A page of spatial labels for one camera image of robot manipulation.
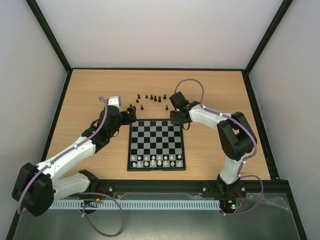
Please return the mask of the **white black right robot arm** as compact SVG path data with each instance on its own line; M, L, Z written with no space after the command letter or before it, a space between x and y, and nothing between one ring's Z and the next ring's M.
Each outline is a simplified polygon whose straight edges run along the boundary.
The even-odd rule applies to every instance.
M222 113L205 107L201 102L189 102L179 91L169 97L174 110L170 122L174 125L203 124L218 132L220 144L226 155L223 168L217 177L217 189L229 196L236 189L241 169L248 158L257 153L257 138L245 115L239 111Z

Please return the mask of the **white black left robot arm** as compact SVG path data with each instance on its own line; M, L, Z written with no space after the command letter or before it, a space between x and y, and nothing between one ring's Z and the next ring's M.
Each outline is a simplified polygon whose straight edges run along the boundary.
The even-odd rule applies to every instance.
M135 106L120 111L117 104L108 104L99 119L93 121L69 147L36 165L28 162L22 166L12 191L12 198L18 202L17 213L29 212L37 217L57 200L73 194L94 194L98 178L88 170L80 170L71 177L62 176L109 144L121 126L136 120Z

